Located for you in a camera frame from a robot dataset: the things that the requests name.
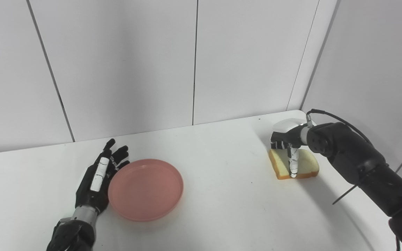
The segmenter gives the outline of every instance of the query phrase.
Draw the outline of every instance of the white table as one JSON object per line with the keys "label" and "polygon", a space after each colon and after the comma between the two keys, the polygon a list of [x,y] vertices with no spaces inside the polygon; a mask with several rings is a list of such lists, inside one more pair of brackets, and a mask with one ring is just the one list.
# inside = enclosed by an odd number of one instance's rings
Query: white table
{"label": "white table", "polygon": [[[316,155],[316,178],[277,180],[268,158],[274,123],[288,111],[115,137],[130,160],[173,164],[185,190],[166,217],[99,217],[94,251],[394,250],[383,212]],[[45,250],[53,227],[73,212],[75,190],[108,139],[0,153],[0,251]]]}

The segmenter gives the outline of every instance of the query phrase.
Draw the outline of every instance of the white bread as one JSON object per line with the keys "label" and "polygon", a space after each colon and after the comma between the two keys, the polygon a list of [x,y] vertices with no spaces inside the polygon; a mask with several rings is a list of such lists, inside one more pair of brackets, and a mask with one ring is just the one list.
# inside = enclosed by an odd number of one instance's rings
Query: white bread
{"label": "white bread", "polygon": [[[270,149],[269,159],[279,180],[291,178],[289,176],[288,153],[286,149]],[[314,155],[307,150],[299,149],[299,167],[296,178],[315,177],[319,173],[319,163]]]}

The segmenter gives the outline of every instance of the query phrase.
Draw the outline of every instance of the white wall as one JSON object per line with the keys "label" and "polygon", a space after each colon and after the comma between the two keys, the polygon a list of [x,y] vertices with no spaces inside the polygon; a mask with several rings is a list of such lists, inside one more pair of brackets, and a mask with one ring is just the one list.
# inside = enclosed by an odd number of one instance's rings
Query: white wall
{"label": "white wall", "polygon": [[200,0],[194,123],[286,110],[317,6]]}
{"label": "white wall", "polygon": [[402,162],[401,0],[342,0],[303,105],[310,108],[360,128],[392,168]]}
{"label": "white wall", "polygon": [[27,4],[0,0],[0,151],[70,141]]}
{"label": "white wall", "polygon": [[[299,108],[335,1],[30,0],[76,141]],[[0,151],[71,141],[53,84],[0,0]]]}
{"label": "white wall", "polygon": [[196,0],[31,0],[76,141],[192,124]]}

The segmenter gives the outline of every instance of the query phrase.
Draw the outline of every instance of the panel seam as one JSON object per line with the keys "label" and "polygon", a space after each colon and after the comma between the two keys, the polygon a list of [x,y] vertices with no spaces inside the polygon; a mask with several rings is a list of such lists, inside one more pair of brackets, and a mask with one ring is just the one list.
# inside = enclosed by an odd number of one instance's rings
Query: panel seam
{"label": "panel seam", "polygon": [[314,11],[314,16],[313,16],[313,20],[311,21],[310,30],[309,30],[309,32],[308,32],[308,36],[306,37],[305,47],[303,47],[303,52],[302,52],[302,56],[300,57],[299,67],[297,68],[296,77],[294,78],[294,84],[292,84],[291,94],[289,94],[289,99],[288,99],[288,103],[287,103],[287,105],[286,105],[285,111],[288,110],[289,102],[291,101],[292,92],[294,91],[294,87],[295,87],[295,85],[296,85],[297,76],[299,75],[300,66],[302,65],[303,55],[305,54],[306,46],[307,46],[307,44],[308,44],[308,39],[310,38],[311,29],[313,29],[314,19],[316,18],[316,13],[317,13],[317,9],[318,9],[318,7],[319,7],[319,3],[320,3],[320,0],[317,1],[316,10]]}
{"label": "panel seam", "polygon": [[306,96],[308,95],[308,92],[310,91],[311,82],[313,82],[314,75],[316,74],[317,66],[319,65],[319,61],[322,56],[323,49],[325,48],[325,44],[327,43],[327,40],[328,40],[328,35],[330,34],[330,30],[332,29],[333,23],[335,21],[336,13],[339,9],[340,2],[341,2],[341,0],[337,0],[335,9],[333,10],[333,15],[330,20],[330,24],[328,25],[327,33],[325,34],[325,38],[323,39],[322,46],[320,47],[319,54],[316,59],[316,63],[314,63],[314,68],[313,68],[313,71],[311,72],[310,80],[308,81],[308,86],[306,87],[305,94],[303,95],[303,100],[302,100],[302,104],[300,105],[300,110],[303,109],[303,105],[305,104]]}
{"label": "panel seam", "polygon": [[32,17],[33,25],[35,26],[35,30],[37,31],[38,39],[40,40],[41,49],[43,50],[44,58],[46,59],[46,64],[47,64],[47,67],[49,68],[49,73],[51,74],[52,83],[54,83],[55,92],[57,93],[57,97],[59,99],[59,102],[60,102],[60,105],[61,105],[61,108],[63,111],[63,115],[66,120],[66,124],[67,124],[67,128],[69,130],[70,137],[72,138],[72,142],[75,142],[74,134],[72,133],[72,129],[70,128],[69,119],[67,117],[66,110],[63,105],[63,100],[60,95],[60,91],[57,86],[57,82],[55,80],[54,72],[52,71],[51,63],[49,62],[49,57],[47,56],[46,48],[44,46],[43,39],[40,34],[40,29],[38,28],[37,20],[35,19],[34,11],[32,10],[32,5],[30,4],[30,0],[26,0],[26,2],[27,2],[27,7],[29,8],[30,16]]}
{"label": "panel seam", "polygon": [[198,44],[198,5],[199,5],[199,0],[196,0],[195,57],[194,57],[194,64],[193,64],[192,125],[194,125],[194,121],[195,121],[196,46]]}

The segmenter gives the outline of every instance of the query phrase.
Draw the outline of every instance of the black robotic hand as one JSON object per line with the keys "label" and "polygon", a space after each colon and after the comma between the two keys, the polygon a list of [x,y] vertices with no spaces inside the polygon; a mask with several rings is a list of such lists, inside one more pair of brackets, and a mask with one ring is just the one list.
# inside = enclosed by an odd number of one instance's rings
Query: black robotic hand
{"label": "black robotic hand", "polygon": [[112,153],[116,143],[109,140],[93,165],[88,167],[75,193],[75,211],[72,217],[61,219],[54,227],[46,251],[90,251],[96,240],[95,223],[108,206],[108,187],[113,176],[129,161],[128,147],[122,146]]}
{"label": "black robotic hand", "polygon": [[[75,207],[81,205],[88,205],[97,210],[97,214],[102,213],[108,206],[108,187],[113,176],[125,165],[129,164],[129,161],[120,163],[123,159],[128,157],[128,147],[122,146],[117,151],[112,153],[111,147],[116,143],[112,138],[110,139],[103,151],[99,154],[93,165],[88,167],[86,173],[80,183],[77,192],[75,193]],[[106,167],[101,167],[105,160]],[[106,172],[103,174],[101,168],[106,168]]]}

